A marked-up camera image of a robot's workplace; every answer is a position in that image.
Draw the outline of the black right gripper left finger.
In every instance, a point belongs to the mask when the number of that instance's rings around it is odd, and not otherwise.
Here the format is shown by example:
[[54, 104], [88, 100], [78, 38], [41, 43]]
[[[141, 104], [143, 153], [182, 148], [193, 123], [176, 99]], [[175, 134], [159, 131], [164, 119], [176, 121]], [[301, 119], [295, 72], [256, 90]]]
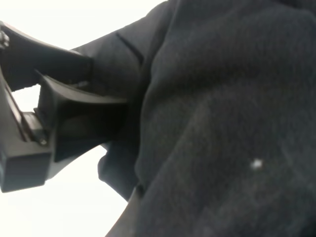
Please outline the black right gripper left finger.
[[7, 40], [0, 48], [0, 68], [13, 91], [38, 84], [37, 72], [65, 84], [85, 81], [91, 72], [89, 57], [42, 42], [5, 22], [0, 23], [0, 35]]

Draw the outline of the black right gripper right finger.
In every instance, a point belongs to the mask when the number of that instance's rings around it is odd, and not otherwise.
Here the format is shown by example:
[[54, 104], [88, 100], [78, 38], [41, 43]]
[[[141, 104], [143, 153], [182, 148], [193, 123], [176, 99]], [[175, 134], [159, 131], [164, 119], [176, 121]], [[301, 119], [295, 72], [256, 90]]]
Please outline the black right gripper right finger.
[[53, 160], [79, 156], [111, 140], [127, 112], [127, 100], [100, 96], [40, 75], [37, 116], [52, 143]]

